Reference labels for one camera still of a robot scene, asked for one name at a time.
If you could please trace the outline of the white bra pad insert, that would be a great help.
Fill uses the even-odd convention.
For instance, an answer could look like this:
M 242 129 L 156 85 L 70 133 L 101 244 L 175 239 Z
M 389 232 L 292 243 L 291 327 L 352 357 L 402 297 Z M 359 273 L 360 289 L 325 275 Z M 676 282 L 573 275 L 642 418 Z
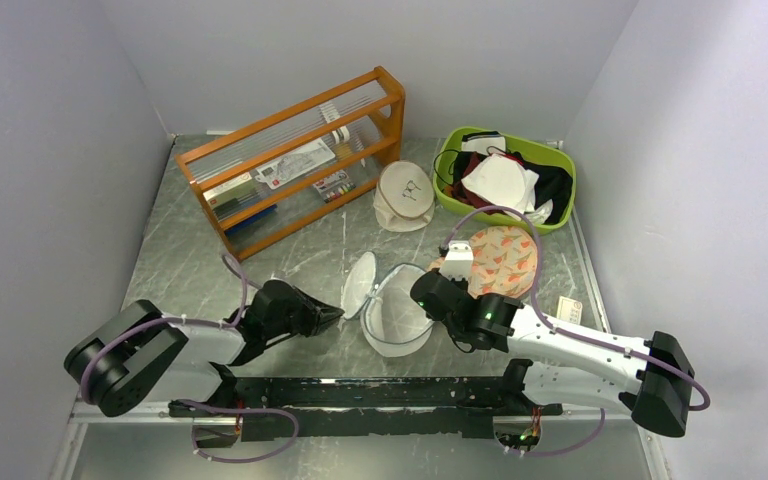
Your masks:
M 492 205 L 531 213 L 538 206 L 536 184 L 539 174 L 516 160 L 494 154 L 486 157 L 467 174 L 464 188 Z

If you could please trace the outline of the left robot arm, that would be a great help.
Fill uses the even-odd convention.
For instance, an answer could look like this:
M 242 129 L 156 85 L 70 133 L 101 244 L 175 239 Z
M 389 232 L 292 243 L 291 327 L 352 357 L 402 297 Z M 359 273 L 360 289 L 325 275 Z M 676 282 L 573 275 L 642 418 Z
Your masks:
M 243 309 L 221 321 L 164 315 L 137 300 L 75 345 L 64 359 L 82 400 L 107 417 L 145 402 L 197 402 L 209 414 L 233 409 L 230 370 L 296 336 L 324 332 L 343 317 L 283 280 L 272 279 Z

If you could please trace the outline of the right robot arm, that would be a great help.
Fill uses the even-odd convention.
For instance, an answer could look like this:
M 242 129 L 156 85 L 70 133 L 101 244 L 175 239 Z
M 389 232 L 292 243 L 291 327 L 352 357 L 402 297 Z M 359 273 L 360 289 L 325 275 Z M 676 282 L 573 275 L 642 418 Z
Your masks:
M 695 408 L 695 372 L 669 333 L 643 339 L 600 332 L 547 317 L 511 297 L 473 297 L 436 270 L 413 284 L 410 297 L 464 352 L 498 350 L 514 357 L 514 378 L 499 389 L 510 413 L 572 404 L 627 413 L 658 435 L 686 433 Z

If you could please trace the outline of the white mesh laundry bag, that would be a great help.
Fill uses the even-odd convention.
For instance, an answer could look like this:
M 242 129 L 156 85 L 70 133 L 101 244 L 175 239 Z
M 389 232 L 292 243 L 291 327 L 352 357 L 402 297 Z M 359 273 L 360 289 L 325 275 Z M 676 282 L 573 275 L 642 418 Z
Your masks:
M 371 251 L 364 252 L 348 271 L 340 308 L 345 319 L 360 323 L 364 337 L 379 355 L 412 355 L 430 338 L 433 321 L 410 296 L 412 286 L 425 273 L 410 263 L 381 273 Z

